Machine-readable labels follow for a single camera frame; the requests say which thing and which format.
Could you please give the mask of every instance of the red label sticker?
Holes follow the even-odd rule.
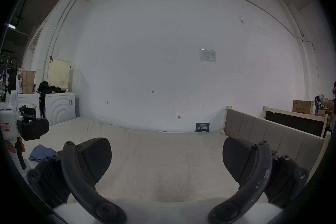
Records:
[[[6,132],[6,131],[10,131],[10,130],[11,130],[11,128],[9,127],[9,123],[1,123],[0,125],[1,125],[1,130],[2,130],[3,132]]]

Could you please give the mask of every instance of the wooden bed frame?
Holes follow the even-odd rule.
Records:
[[[227,117],[228,109],[231,109],[231,110],[232,110],[232,106],[227,106],[226,109],[225,109],[225,116],[224,116],[223,130],[225,129],[225,122],[226,122],[226,117]],[[271,111],[271,112],[273,112],[274,110],[275,110],[276,112],[279,111],[279,110],[277,110],[277,109],[272,109],[272,108],[264,107],[264,112],[266,111],[266,109],[267,109],[267,111]],[[306,114],[300,114],[300,113],[295,113],[295,112],[288,112],[288,111],[284,111],[284,112],[285,112],[285,113],[299,114],[299,116],[303,116],[303,117],[310,118],[310,119],[313,119],[313,117],[316,117],[316,116],[313,116],[313,115],[306,115]],[[331,137],[331,132],[327,132],[326,135],[325,135],[325,138],[323,138],[323,137],[319,137],[319,136],[316,136],[316,135],[313,135],[313,134],[306,133],[306,132],[301,131],[301,130],[298,130],[298,129],[291,128],[291,127],[289,127],[289,126],[285,126],[285,125],[281,125],[281,124],[276,123],[276,122],[268,121],[268,120],[266,120],[266,119],[264,119],[264,118],[258,118],[258,117],[254,117],[254,118],[257,118],[257,119],[262,120],[262,121],[266,121],[266,122],[271,123],[271,124],[274,124],[274,125],[283,126],[283,127],[287,128],[287,129],[289,129],[289,130],[294,130],[294,131],[296,131],[296,132],[299,132],[299,133],[303,134],[304,136],[314,137],[314,138],[317,138],[317,139],[323,139],[323,144],[322,144],[321,150],[320,150],[320,152],[319,152],[319,154],[318,154],[318,156],[317,156],[317,159],[316,159],[316,161],[315,161],[313,167],[311,168],[311,170],[310,170],[310,172],[309,172],[309,178],[308,178],[308,181],[309,181],[309,180],[311,179],[312,175],[314,174],[314,172],[316,171],[317,167],[319,166],[319,164],[320,164],[320,162],[321,162],[321,160],[322,160],[322,158],[323,158],[323,155],[324,155],[324,153],[325,153],[325,151],[326,151],[326,149],[327,149],[327,147],[328,147],[328,143],[329,143],[329,141],[330,141],[330,137]]]
[[[279,109],[274,109],[267,107],[264,105],[263,107],[263,112],[262,112],[262,118],[266,119],[266,114],[267,112],[272,112],[272,113],[278,113],[278,114],[283,114],[283,115],[288,115],[292,117],[296,117],[298,120],[301,118],[310,120],[310,121],[321,121],[323,122],[323,128],[321,130],[321,134],[319,136],[323,137],[325,130],[326,130],[326,125],[328,121],[328,115],[326,114],[325,117],[320,117],[320,116],[315,116],[315,115],[309,115],[309,114],[302,114],[302,113],[297,113],[297,112],[290,112],[290,111],[285,111],[285,110],[279,110]]]

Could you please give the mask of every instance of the wooden frame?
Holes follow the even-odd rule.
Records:
[[[311,177],[312,177],[313,174],[315,173],[317,167],[319,166],[319,164],[320,164],[320,162],[321,162],[321,160],[322,160],[322,158],[323,158],[323,155],[324,155],[324,153],[325,153],[326,150],[327,150],[328,143],[329,143],[329,141],[330,141],[330,137],[331,137],[331,132],[327,132],[327,133],[325,134],[325,138],[323,138],[324,141],[323,141],[323,145],[322,145],[322,147],[321,147],[321,151],[320,151],[320,153],[319,153],[319,155],[318,155],[318,157],[317,157],[317,159],[316,159],[316,162],[315,162],[314,166],[312,167],[312,169],[311,169],[310,172],[309,172],[309,178],[308,178],[308,181],[311,179]]]
[[[262,115],[263,118],[260,118],[260,119],[262,119],[262,120],[264,120],[264,121],[269,121],[269,120],[267,120],[267,119],[264,118],[265,115],[266,115],[266,110],[265,110],[265,108],[267,108],[267,106],[264,106],[264,111],[263,111],[263,115]],[[227,115],[227,111],[228,111],[228,109],[232,109],[232,106],[227,106],[227,107],[225,108],[225,116],[224,116],[223,130],[224,130],[224,128],[225,128],[225,121],[226,121],[226,115]],[[285,111],[285,112],[288,112],[288,113],[295,113],[295,114],[299,114],[299,115],[301,115],[300,113],[296,113],[296,112],[289,112],[289,111]],[[323,128],[323,129],[325,130],[325,127],[326,127],[326,120],[325,120],[325,118],[323,118],[323,117],[320,117],[320,118],[324,119],[325,124],[324,124],[324,128]],[[272,122],[273,124],[278,124],[278,125],[284,126],[284,127],[288,128],[288,129],[296,130],[296,131],[298,131],[298,132],[301,132],[301,133],[304,134],[304,135],[311,135],[311,136],[313,136],[313,137],[323,139],[323,145],[322,145],[322,147],[321,147],[320,153],[319,153],[319,155],[318,155],[318,157],[317,157],[317,159],[316,159],[316,161],[315,161],[315,163],[314,163],[312,169],[311,169],[310,172],[309,172],[309,178],[308,178],[308,181],[309,181],[309,180],[311,179],[311,177],[313,176],[313,174],[315,173],[315,171],[317,170],[317,167],[318,167],[319,164],[321,163],[321,160],[322,160],[322,158],[323,158],[323,156],[324,156],[324,153],[325,153],[325,151],[326,151],[326,149],[327,149],[327,147],[328,147],[328,143],[329,143],[329,141],[330,141],[331,133],[330,133],[330,132],[327,132],[326,135],[325,135],[325,138],[323,138],[323,137],[319,137],[319,136],[314,135],[314,134],[306,133],[306,132],[301,131],[301,130],[299,130],[299,129],[294,129],[294,128],[292,128],[292,127],[285,126],[285,125],[282,125],[282,124],[279,124],[279,123],[276,123],[276,122],[273,122],[273,121],[269,121],[269,122]]]
[[[262,111],[262,118],[266,119],[266,112],[273,112],[273,113],[280,113],[280,114],[284,114],[284,115],[289,115],[289,116],[293,116],[293,117],[300,117],[300,118],[306,118],[312,121],[323,121],[323,128],[322,128],[322,132],[321,132],[321,137],[323,137],[324,132],[326,130],[326,125],[327,125],[327,121],[328,121],[328,115],[326,115],[325,117],[320,117],[320,116],[315,116],[315,115],[309,115],[309,114],[301,114],[301,113],[297,113],[297,112],[290,112],[290,111],[285,111],[285,110],[279,110],[279,109],[274,109],[274,108],[270,108],[267,107],[266,105],[264,105],[263,107],[263,111]]]

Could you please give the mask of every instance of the person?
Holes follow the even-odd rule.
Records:
[[[336,96],[336,81],[334,83],[334,88],[333,88],[333,94]],[[333,121],[331,124],[331,129],[334,131],[335,128],[335,122],[336,122],[336,98],[334,100],[321,100],[321,104],[325,105],[327,108],[334,110],[334,116],[333,116]]]
[[[26,149],[25,149],[24,144],[22,143],[22,138],[19,137],[18,140],[19,140],[19,144],[20,144],[21,152],[25,152]],[[7,146],[7,148],[8,148],[8,151],[13,152],[13,153],[16,153],[16,148],[15,148],[15,146],[13,146],[10,142],[6,141],[6,146]]]

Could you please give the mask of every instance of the cardboard box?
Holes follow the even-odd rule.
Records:
[[[328,114],[329,116],[333,116],[334,115],[334,110],[331,110],[329,108],[319,108],[318,110],[318,116],[320,117],[325,117],[325,115]]]
[[[293,101],[293,112],[302,114],[313,114],[314,101]]]

